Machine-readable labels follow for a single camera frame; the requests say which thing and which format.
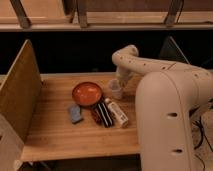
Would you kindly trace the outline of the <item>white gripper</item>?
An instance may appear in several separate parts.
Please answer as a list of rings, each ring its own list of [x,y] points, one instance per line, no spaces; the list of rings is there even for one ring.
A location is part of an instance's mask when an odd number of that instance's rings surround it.
[[[127,88],[127,83],[132,78],[132,72],[126,68],[118,67],[116,69],[116,77],[117,80],[112,80],[112,87],[118,88],[118,85],[120,84],[122,91],[125,92]]]

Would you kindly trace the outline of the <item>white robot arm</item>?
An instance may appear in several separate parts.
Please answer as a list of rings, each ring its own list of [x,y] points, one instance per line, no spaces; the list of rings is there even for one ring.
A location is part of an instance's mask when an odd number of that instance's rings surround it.
[[[213,99],[213,74],[190,64],[147,59],[129,45],[112,55],[126,85],[142,76],[135,94],[142,171],[197,171],[189,111]]]

